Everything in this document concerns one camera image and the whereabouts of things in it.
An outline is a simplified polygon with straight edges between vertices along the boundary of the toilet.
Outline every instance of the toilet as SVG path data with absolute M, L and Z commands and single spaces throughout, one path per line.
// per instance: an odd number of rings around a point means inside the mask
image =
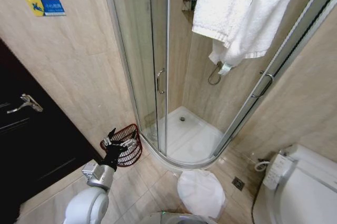
M 337 163 L 300 145 L 280 154 L 289 165 L 278 182 L 275 173 L 269 174 L 272 166 L 277 166 L 276 157 L 268 165 L 266 177 L 277 186 L 273 188 L 265 177 L 253 205 L 254 223 L 337 223 Z

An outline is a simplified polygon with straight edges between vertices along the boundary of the hanging towel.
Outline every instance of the hanging towel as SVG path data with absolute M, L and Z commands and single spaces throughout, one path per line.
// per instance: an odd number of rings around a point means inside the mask
M 192 31 L 229 47 L 253 0 L 197 0 Z
M 192 31 L 213 38 L 213 51 L 209 58 L 213 63 L 221 61 L 224 65 L 219 74 L 225 75 L 232 67 L 237 66 L 244 58 L 256 58 L 264 56 L 276 34 L 283 14 L 290 0 L 233 0 L 227 8 L 244 2 L 244 7 L 236 14 L 231 12 L 223 14 L 216 8 L 211 8 L 210 3 L 204 4 L 204 0 L 197 1 Z M 226 39 L 218 39 L 215 36 L 207 35 L 207 32 L 199 32 L 198 24 L 202 23 L 203 30 L 214 30 L 215 22 L 211 20 L 217 16 L 216 22 L 222 31 L 229 30 Z

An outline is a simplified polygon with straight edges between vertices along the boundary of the wicker basket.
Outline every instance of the wicker basket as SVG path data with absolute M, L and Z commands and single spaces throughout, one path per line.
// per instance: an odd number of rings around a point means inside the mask
M 118 164 L 117 164 L 117 166 L 119 167 L 127 167 L 130 165 L 133 165 L 141 157 L 141 154 L 143 152 L 143 147 L 142 147 L 141 140 L 139 138 L 138 127 L 135 124 L 131 124 L 123 128 L 122 130 L 118 131 L 117 133 L 115 133 L 111 139 L 111 141 L 117 141 L 117 140 L 127 141 L 131 139 L 132 133 L 134 131 L 136 131 L 136 137 L 135 137 L 136 144 L 132 146 L 130 149 L 128 149 L 127 151 L 122 152 L 120 154 L 120 157 L 118 158 Z M 107 152 L 103 141 L 101 141 L 100 145 L 101 145 L 101 148 L 104 149 L 105 152 Z

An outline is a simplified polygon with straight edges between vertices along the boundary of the sticker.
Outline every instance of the sticker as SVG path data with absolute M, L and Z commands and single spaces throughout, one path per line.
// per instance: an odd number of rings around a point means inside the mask
M 35 16 L 65 15 L 60 0 L 26 0 Z

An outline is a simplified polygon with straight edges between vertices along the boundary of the dark door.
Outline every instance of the dark door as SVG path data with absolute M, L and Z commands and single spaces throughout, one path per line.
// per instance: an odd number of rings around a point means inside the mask
M 99 161 L 101 157 L 0 42 L 2 161 L 5 176 L 11 178 L 9 185 L 19 188 L 23 202 L 91 159 Z M 14 110 L 25 102 L 27 106 Z

